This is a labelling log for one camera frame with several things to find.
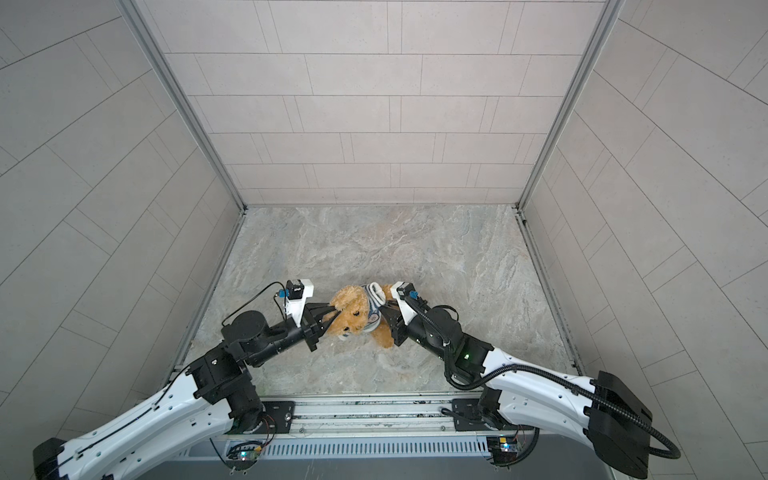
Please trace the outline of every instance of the robotic arm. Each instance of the robotic arm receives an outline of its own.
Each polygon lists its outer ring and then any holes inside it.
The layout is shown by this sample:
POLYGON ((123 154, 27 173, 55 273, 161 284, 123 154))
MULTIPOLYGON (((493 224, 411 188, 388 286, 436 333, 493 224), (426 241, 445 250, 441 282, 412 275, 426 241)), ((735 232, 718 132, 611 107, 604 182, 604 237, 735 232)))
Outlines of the robotic arm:
MULTIPOLYGON (((309 280, 288 281, 279 295, 286 312, 281 323, 269 326, 260 312, 243 312, 223 326, 219 345, 160 392, 80 438, 41 443, 33 451, 35 477, 128 480, 205 439, 270 425, 247 367, 262 366, 302 340, 314 351, 335 319, 332 306, 307 302, 313 295, 309 280)), ((650 411, 617 377, 606 372, 597 379, 572 377, 517 359, 462 332, 451 307, 430 308, 411 283, 396 283, 392 296, 397 304, 380 311, 395 344, 410 338, 436 354, 444 361, 446 380, 457 389, 483 387, 475 423, 497 430, 533 425, 536 435, 541 428, 567 436, 637 478, 647 477, 649 454, 680 457, 677 447, 650 426, 650 411), (651 448, 651 436, 668 450, 651 448)), ((521 452, 518 461, 528 453, 521 452)))

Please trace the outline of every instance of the black mounting plate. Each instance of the black mounting plate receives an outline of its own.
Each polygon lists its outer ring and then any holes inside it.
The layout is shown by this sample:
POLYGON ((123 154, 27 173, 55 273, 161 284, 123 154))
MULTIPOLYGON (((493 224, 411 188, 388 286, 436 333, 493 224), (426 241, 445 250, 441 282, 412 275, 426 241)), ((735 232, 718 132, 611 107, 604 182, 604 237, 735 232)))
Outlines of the black mounting plate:
MULTIPOLYGON (((264 414, 272 419, 266 419, 270 424, 270 435, 273 433, 288 433, 293 422, 293 410, 296 402, 264 402, 264 414)), ((266 434, 266 425, 263 423, 252 433, 266 434)))
MULTIPOLYGON (((479 402, 480 399, 453 399, 451 400, 451 410, 468 419, 481 421, 479 402)), ((453 426, 457 432, 487 432, 491 430, 482 421, 481 423, 470 423, 456 417, 453 417, 453 426)))

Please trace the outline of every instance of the gray marble surface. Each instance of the gray marble surface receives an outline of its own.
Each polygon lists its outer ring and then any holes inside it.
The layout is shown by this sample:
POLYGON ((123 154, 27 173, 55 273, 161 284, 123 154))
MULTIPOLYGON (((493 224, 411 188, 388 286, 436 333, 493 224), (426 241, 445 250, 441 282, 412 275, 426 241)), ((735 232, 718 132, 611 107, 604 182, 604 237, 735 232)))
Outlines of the gray marble surface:
MULTIPOLYGON (((411 281, 431 305, 447 303, 467 333, 512 355, 565 371, 569 363, 508 205, 258 208, 250 210, 187 361, 220 341, 220 322, 274 280, 308 278, 315 302, 345 285, 411 281)), ((270 324, 266 292, 250 308, 270 324)), ((323 337, 251 369, 262 396, 444 392, 442 362, 407 341, 381 349, 365 334, 323 337)))

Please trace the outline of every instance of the brown fur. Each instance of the brown fur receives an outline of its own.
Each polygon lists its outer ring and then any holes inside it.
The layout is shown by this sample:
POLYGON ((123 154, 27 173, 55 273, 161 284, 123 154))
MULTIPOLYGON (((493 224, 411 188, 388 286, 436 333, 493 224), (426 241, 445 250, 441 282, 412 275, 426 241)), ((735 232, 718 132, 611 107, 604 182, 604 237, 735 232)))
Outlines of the brown fur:
MULTIPOLYGON (((382 286, 387 300, 392 300, 392 294, 389 291, 391 288, 392 285, 382 286)), ((343 335, 347 331, 359 335, 368 323, 368 297, 365 289, 359 285, 345 286, 339 290, 331 299, 330 305, 340 313, 328 328, 328 335, 343 335)), ((395 344, 389 332, 389 325, 384 319, 371 332, 371 336, 383 348, 388 349, 395 344)))

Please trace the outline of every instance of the stuffed animal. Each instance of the stuffed animal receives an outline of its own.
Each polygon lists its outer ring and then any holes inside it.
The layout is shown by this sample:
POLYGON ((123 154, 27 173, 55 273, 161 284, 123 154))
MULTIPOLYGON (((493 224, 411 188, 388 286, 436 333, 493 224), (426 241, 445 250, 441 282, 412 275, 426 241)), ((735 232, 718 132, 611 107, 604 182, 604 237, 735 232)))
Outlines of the stuffed animal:
POLYGON ((337 335, 344 339, 351 334, 370 333, 380 346, 388 349, 395 344, 389 325, 382 320, 379 308, 387 300, 393 300, 390 289, 383 288, 376 282, 368 285, 350 285, 339 290, 330 305, 339 311, 339 315, 328 328, 328 335, 337 335))

